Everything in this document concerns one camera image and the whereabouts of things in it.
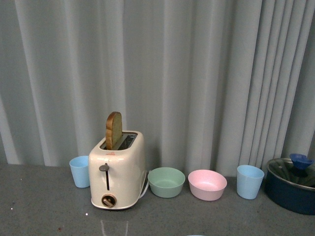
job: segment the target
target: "dark blue pot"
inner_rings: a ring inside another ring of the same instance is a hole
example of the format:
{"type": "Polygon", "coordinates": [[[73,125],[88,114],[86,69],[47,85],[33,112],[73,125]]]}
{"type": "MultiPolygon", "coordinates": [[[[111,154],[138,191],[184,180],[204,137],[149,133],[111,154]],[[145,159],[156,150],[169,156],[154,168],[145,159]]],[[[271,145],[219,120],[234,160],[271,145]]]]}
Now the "dark blue pot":
{"type": "Polygon", "coordinates": [[[286,158],[267,163],[265,192],[276,204],[296,213],[315,215],[315,169],[299,170],[286,158]]]}

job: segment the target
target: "curtain fold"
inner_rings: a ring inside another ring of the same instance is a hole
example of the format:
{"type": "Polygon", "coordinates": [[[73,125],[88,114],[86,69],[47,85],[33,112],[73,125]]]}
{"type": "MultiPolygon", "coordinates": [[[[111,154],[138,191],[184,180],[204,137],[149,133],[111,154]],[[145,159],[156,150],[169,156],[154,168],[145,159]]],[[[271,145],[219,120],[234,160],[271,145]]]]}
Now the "curtain fold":
{"type": "Polygon", "coordinates": [[[314,8],[315,0],[3,2],[0,162],[68,166],[105,136],[112,111],[124,130],[144,134],[148,170],[236,176],[238,165],[265,168],[292,152],[314,158],[314,8]]]}

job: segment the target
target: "toaster lever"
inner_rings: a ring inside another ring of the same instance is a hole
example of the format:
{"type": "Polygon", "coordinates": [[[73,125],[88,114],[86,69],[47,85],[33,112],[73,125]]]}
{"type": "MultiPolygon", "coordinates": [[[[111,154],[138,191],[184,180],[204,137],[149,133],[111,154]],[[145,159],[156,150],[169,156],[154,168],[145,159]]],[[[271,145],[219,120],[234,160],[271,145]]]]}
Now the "toaster lever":
{"type": "Polygon", "coordinates": [[[101,165],[98,168],[100,171],[103,171],[106,173],[106,185],[107,185],[107,190],[109,190],[109,178],[108,178],[108,170],[109,170],[109,166],[107,163],[105,163],[104,165],[101,165]]]}
{"type": "Polygon", "coordinates": [[[109,170],[109,166],[108,166],[107,163],[105,163],[105,165],[101,165],[98,169],[100,171],[108,171],[109,170]]]}

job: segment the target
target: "pink bowl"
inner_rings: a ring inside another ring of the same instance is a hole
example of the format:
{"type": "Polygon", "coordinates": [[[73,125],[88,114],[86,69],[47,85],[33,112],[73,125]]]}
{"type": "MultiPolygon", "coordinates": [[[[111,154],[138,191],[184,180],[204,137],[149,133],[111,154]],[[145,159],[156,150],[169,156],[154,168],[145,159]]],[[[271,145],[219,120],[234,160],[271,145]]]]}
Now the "pink bowl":
{"type": "Polygon", "coordinates": [[[218,172],[197,170],[188,175],[191,193],[204,201],[219,199],[227,185],[226,178],[218,172]]]}

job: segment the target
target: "green bowl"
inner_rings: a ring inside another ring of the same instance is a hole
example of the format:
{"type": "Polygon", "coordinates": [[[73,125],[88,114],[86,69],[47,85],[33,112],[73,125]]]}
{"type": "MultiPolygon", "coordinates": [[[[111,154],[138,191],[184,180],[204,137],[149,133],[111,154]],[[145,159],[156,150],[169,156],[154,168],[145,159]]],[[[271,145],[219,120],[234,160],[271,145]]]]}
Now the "green bowl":
{"type": "Polygon", "coordinates": [[[161,198],[173,198],[180,194],[185,179],[181,171],[170,167],[160,167],[148,174],[151,191],[161,198]]]}

